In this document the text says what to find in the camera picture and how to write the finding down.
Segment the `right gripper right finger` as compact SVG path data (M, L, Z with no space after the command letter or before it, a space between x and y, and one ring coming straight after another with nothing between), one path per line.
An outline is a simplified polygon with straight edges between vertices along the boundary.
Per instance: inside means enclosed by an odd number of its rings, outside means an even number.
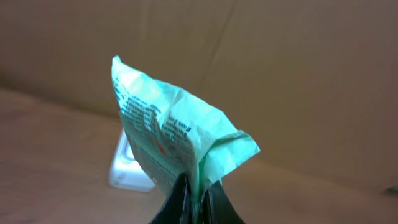
M229 201L221 182L217 181L205 192L204 224L245 224Z

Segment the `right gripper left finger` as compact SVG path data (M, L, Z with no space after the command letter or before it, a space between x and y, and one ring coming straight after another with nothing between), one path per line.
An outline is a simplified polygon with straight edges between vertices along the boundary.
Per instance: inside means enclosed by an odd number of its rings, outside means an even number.
M166 201L149 224L191 224L191 195L189 178L181 173Z

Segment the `teal wipes packet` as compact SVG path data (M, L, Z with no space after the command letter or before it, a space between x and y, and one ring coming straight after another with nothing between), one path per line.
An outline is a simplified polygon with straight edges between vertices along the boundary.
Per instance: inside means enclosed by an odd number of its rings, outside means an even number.
M219 109L178 86L156 80L113 57L111 77L132 153L168 192L186 173L192 202L260 151Z

